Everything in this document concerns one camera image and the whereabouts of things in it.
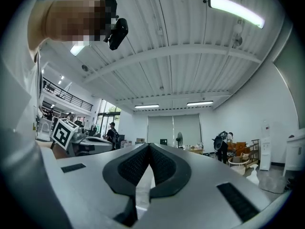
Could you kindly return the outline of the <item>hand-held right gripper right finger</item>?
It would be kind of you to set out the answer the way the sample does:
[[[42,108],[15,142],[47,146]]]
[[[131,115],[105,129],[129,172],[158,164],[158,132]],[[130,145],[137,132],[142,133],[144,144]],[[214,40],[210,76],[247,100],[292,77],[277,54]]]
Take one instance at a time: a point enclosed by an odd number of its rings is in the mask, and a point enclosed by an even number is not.
[[[138,229],[261,229],[290,196],[285,192],[271,202],[257,185],[216,159],[173,147],[162,149],[184,159],[192,174],[174,196],[151,200],[136,222]],[[218,189],[223,183],[234,185],[259,213],[243,222]]]

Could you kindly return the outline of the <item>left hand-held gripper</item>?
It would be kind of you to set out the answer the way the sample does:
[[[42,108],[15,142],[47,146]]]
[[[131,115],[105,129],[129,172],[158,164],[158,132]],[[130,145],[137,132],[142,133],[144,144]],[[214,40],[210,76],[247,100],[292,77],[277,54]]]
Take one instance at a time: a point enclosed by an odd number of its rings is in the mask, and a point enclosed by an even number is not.
[[[52,133],[53,143],[60,146],[68,157],[88,156],[113,150],[111,142],[102,139],[96,125],[89,131],[66,118],[59,119]]]

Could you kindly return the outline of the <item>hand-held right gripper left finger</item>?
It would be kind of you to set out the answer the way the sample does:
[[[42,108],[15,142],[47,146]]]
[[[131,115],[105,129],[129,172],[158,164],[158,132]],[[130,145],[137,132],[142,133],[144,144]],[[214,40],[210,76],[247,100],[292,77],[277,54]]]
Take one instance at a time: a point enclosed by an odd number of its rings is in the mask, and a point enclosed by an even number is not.
[[[128,198],[115,194],[104,181],[104,166],[131,152],[132,146],[106,153],[56,159],[53,151],[41,153],[51,186],[74,229],[122,229],[113,217],[123,212]]]

